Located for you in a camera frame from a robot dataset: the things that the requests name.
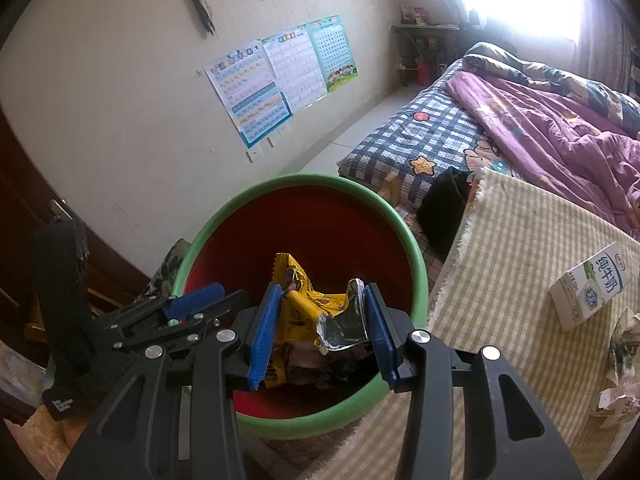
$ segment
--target purple blanket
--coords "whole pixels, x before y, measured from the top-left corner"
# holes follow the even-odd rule
[[[460,72],[447,91],[536,186],[640,240],[640,141],[565,97]]]

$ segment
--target blue gripper pad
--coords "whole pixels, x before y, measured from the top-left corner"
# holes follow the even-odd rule
[[[398,385],[398,354],[382,307],[386,305],[376,285],[364,288],[367,305],[367,329],[376,354],[382,379],[394,390]]]
[[[225,288],[219,283],[211,283],[203,288],[176,298],[165,311],[167,319],[185,319],[191,314],[201,312],[208,306],[217,303],[225,297]]]
[[[271,282],[264,293],[262,303],[258,307],[254,322],[247,335],[249,347],[249,388],[257,390],[260,381],[267,373],[267,365],[273,349],[273,341],[280,319],[280,300],[282,288],[275,282]]]

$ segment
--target wall outlet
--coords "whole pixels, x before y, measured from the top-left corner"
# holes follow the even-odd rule
[[[246,150],[246,156],[253,163],[262,156],[262,148],[256,144],[254,147]]]

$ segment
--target beige striped blanket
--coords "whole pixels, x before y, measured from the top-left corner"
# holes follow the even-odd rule
[[[563,333],[548,294],[566,270],[617,241],[632,279],[605,308]],[[605,380],[609,338],[622,310],[639,311],[640,245],[613,225],[530,184],[489,171],[465,212],[457,246],[431,294],[428,330],[455,348],[501,348],[542,401],[586,479],[596,478],[633,422],[601,430],[590,415]],[[454,395],[452,479],[464,458],[462,393]],[[408,394],[390,394],[338,449],[299,476],[310,480],[393,479]]]

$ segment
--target milk carton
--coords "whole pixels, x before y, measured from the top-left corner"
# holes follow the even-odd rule
[[[628,267],[615,242],[564,273],[549,289],[562,330],[593,316],[625,288],[628,279]]]

